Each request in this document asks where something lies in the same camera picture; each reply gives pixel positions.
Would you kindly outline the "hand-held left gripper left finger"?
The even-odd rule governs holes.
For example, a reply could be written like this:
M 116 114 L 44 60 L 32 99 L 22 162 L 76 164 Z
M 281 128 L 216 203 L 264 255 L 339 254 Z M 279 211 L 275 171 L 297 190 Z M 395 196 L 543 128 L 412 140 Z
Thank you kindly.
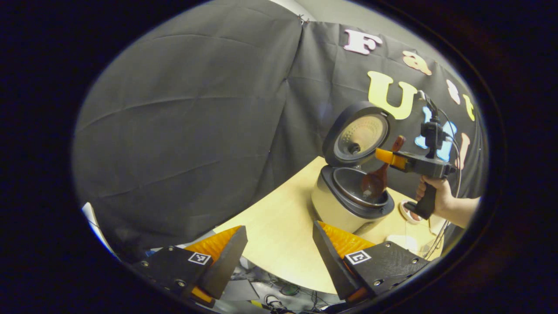
M 247 243 L 246 227 L 239 225 L 186 248 L 162 248 L 133 263 L 131 269 L 177 300 L 213 307 Z

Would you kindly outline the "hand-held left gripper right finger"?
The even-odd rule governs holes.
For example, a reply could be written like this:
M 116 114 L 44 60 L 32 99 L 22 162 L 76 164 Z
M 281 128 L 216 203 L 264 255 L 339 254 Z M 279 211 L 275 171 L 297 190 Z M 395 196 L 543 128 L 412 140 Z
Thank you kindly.
M 373 244 L 321 221 L 313 222 L 313 242 L 337 296 L 349 304 L 394 290 L 430 263 L 393 241 Z

